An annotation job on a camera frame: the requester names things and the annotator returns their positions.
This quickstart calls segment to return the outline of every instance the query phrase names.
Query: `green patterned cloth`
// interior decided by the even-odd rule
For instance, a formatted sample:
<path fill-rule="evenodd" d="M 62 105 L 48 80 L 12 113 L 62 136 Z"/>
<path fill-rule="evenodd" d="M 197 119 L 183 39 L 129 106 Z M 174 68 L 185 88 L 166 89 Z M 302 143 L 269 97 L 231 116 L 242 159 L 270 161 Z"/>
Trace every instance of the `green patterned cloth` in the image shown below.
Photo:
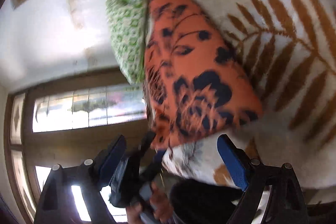
<path fill-rule="evenodd" d="M 143 82 L 147 0 L 107 0 L 106 12 L 121 72 L 130 84 Z"/>

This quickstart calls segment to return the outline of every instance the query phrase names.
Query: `folded orange fabric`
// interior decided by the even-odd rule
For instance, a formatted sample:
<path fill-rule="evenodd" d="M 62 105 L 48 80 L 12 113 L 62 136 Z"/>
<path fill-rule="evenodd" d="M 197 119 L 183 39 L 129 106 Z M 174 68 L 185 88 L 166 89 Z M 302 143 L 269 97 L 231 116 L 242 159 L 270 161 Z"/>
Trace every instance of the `folded orange fabric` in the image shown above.
<path fill-rule="evenodd" d="M 193 0 L 150 0 L 144 65 L 155 109 L 152 148 L 166 149 L 258 119 L 247 76 Z"/>

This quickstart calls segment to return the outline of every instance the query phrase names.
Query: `window frame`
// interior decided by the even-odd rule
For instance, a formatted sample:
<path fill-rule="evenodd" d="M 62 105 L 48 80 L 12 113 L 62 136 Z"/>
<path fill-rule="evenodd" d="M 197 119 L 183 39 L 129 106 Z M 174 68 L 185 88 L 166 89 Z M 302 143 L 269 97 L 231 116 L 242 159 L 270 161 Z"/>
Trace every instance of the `window frame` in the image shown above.
<path fill-rule="evenodd" d="M 55 136 L 58 139 L 64 141 L 64 139 L 73 141 L 76 139 L 73 136 L 73 133 L 76 135 L 82 134 L 85 132 L 89 132 L 91 128 L 79 128 L 72 130 L 62 130 L 62 131 L 53 131 L 53 132 L 41 132 L 41 133 L 33 133 L 32 120 L 34 115 L 34 104 L 37 98 L 41 98 L 48 95 L 59 94 L 63 92 L 68 92 L 72 90 L 80 90 L 80 89 L 88 89 L 88 88 L 96 88 L 100 86 L 109 86 L 109 85 L 119 85 L 126 84 L 127 80 L 120 72 L 119 68 L 109 68 L 104 70 L 95 70 L 92 72 L 82 73 L 78 75 L 68 76 L 57 80 L 52 80 L 46 83 L 38 84 L 36 86 L 21 90 L 19 92 L 15 92 L 13 94 L 9 94 L 6 102 L 5 109 L 5 118 L 4 118 L 4 151 L 5 151 L 5 162 L 7 174 L 11 186 L 11 190 L 13 192 L 14 198 L 16 200 L 17 206 L 27 224 L 32 223 L 28 212 L 26 211 L 26 207 L 21 198 L 20 190 L 18 188 L 16 182 L 16 176 L 14 173 L 14 167 L 12 162 L 12 150 L 19 150 L 23 153 L 23 161 L 24 161 L 24 169 L 26 173 L 26 180 L 28 184 L 28 188 L 30 191 L 30 195 L 33 198 L 33 202 L 37 207 L 37 203 L 41 194 L 41 190 L 39 188 L 37 174 L 34 162 L 32 159 L 31 153 L 27 153 L 27 147 L 29 144 L 40 142 L 43 143 L 44 140 L 57 141 Z M 22 120 L 21 120 L 21 145 L 11 144 L 11 117 L 12 117 L 12 108 L 14 104 L 14 98 L 16 95 L 25 93 L 24 105 L 22 109 Z M 130 128 L 136 128 L 139 131 L 147 131 L 148 129 L 148 121 L 147 120 L 138 120 L 133 122 L 128 122 Z M 107 128 L 113 129 L 114 132 L 120 132 L 120 128 L 122 128 L 122 124 L 111 124 L 105 126 L 94 127 L 99 132 L 106 131 Z M 138 139 L 127 136 L 129 132 L 125 132 L 123 135 L 126 137 L 130 137 L 128 142 L 128 146 L 131 148 L 134 145 L 138 144 Z"/>

